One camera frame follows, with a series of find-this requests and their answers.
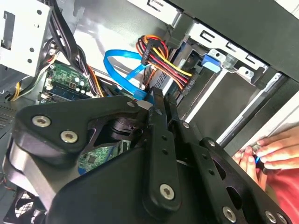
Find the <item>hand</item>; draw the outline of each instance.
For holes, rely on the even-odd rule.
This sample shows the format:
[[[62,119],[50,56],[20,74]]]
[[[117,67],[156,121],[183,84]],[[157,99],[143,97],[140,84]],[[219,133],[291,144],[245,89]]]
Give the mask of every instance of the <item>hand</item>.
[[[233,160],[265,191],[267,176],[261,170],[256,172],[256,163],[251,147],[247,147],[243,155],[238,151],[233,156]]]
[[[257,142],[256,155],[267,169],[299,168],[299,126]]]

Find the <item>cooling fan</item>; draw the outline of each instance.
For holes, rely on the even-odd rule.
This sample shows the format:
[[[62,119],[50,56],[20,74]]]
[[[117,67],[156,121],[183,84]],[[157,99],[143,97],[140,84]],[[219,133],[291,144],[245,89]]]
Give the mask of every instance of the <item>cooling fan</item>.
[[[42,224],[45,212],[38,197],[19,188],[3,221],[5,224]]]

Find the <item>finger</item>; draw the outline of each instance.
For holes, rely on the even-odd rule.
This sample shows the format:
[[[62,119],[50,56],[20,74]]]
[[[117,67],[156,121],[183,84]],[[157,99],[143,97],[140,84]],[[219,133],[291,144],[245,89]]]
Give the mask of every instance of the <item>finger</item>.
[[[288,160],[291,158],[299,157],[299,146],[291,146],[277,150],[273,153],[267,154],[266,156],[261,157],[262,162],[273,162],[280,160]]]
[[[299,144],[299,138],[298,137],[290,137],[287,139],[282,139],[275,141],[267,146],[264,146],[256,151],[256,155],[259,157],[265,156],[269,153],[273,153],[279,149],[291,147]]]
[[[245,171],[247,172],[247,163],[248,163],[248,157],[252,154],[252,148],[251,147],[247,147],[245,149],[245,152],[244,152],[244,155],[243,157],[241,158],[241,161],[240,161],[240,167]]]
[[[260,146],[266,146],[266,145],[271,144],[275,141],[279,141],[279,140],[282,140],[282,139],[287,139],[290,136],[291,135],[288,132],[282,132],[278,135],[274,135],[272,137],[268,137],[268,138],[264,138],[262,140],[259,140],[259,141],[257,141],[257,144],[260,145]]]
[[[239,165],[242,153],[240,151],[236,152],[233,156],[233,160]]]
[[[264,164],[267,169],[296,169],[299,168],[299,158],[292,158],[282,161],[266,162]]]
[[[256,182],[257,181],[257,175],[256,175],[256,163],[254,161],[254,158],[252,155],[248,157],[248,163],[247,163],[247,174]]]

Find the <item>screw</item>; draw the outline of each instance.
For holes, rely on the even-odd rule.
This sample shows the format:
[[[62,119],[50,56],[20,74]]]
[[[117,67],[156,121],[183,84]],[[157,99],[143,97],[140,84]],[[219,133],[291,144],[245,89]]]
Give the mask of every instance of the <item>screw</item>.
[[[222,212],[223,212],[225,218],[227,218],[228,221],[230,221],[231,223],[235,223],[237,221],[237,218],[230,207],[224,206],[222,209]]]
[[[72,131],[61,132],[60,137],[65,143],[75,143],[78,140],[77,134]]]
[[[209,144],[213,147],[215,147],[215,142],[213,142],[212,140],[208,140]]]
[[[189,127],[190,127],[186,122],[183,122],[183,126],[184,126],[185,128],[189,128]]]
[[[132,102],[127,102],[127,104],[128,104],[130,107],[135,107],[135,105],[134,105]]]
[[[47,127],[51,124],[51,120],[46,116],[38,115],[33,117],[32,123],[38,127]]]
[[[285,219],[285,217],[283,217],[283,215],[281,215],[280,213],[277,213],[277,215],[284,224],[288,224],[287,220]]]
[[[272,215],[271,212],[265,211],[265,214],[266,214],[266,217],[270,220],[270,222],[276,223],[276,218],[274,217],[274,215]]]
[[[166,198],[167,200],[174,199],[174,191],[168,184],[161,184],[160,186],[160,194]]]
[[[156,109],[157,114],[162,115],[162,112],[160,109]]]

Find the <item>red shirt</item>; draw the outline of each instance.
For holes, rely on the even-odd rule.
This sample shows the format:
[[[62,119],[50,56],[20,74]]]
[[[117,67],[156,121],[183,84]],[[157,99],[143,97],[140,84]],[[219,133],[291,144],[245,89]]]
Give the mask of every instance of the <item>red shirt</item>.
[[[299,224],[299,169],[268,175],[267,183],[275,191],[280,208],[293,224]]]

